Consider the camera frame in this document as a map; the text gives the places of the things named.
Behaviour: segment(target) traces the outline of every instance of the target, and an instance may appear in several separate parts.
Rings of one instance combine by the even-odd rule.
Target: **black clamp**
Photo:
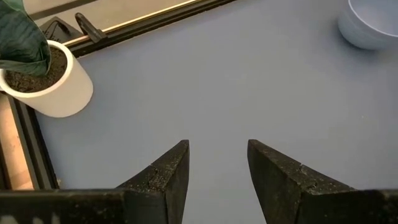
[[[97,29],[92,23],[80,12],[75,14],[75,19],[79,25],[81,31],[88,35],[88,37],[94,42],[98,43],[103,39],[107,39],[108,36],[100,29]]]

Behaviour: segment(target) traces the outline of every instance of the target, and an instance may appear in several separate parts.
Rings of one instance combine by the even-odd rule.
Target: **soil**
[[[36,77],[7,71],[5,77],[7,84],[13,90],[23,93],[34,93],[54,85],[65,73],[68,61],[67,56],[61,50],[51,47],[50,51],[52,57],[51,65],[46,75]]]

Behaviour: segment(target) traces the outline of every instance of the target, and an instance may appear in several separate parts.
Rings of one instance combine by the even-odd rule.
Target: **black frame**
[[[81,57],[232,1],[235,0],[193,1],[175,9],[148,16],[137,22],[122,24],[114,29],[105,30],[107,38],[97,43],[85,36],[71,41],[70,44],[67,42],[65,45],[76,58]],[[9,96],[9,102],[34,189],[59,189],[35,111],[11,96]]]

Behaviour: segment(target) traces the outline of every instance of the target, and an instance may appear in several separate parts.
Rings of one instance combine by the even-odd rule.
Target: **green leaf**
[[[45,75],[51,54],[42,31],[26,14],[21,0],[0,0],[0,68]]]

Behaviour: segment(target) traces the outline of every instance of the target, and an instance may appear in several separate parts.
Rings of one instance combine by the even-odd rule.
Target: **white bowl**
[[[338,18],[343,37],[362,49],[398,44],[398,0],[348,0]]]

